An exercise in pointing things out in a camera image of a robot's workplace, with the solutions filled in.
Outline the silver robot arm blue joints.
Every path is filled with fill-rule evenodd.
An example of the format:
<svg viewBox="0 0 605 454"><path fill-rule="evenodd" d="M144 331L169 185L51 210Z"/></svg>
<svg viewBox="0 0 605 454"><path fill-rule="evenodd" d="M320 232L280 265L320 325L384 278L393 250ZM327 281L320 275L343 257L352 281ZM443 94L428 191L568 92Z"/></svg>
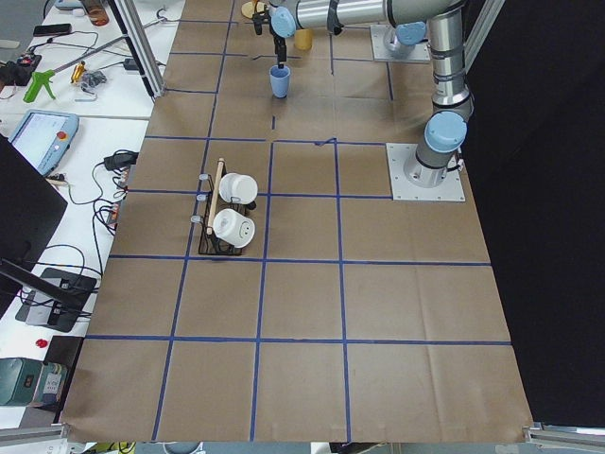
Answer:
<svg viewBox="0 0 605 454"><path fill-rule="evenodd" d="M445 167L463 144L473 111L466 83L462 1L271 1L270 24L283 38L298 29L324 28L338 35L345 26L425 22L433 64L433 114L416 148L425 167Z"/></svg>

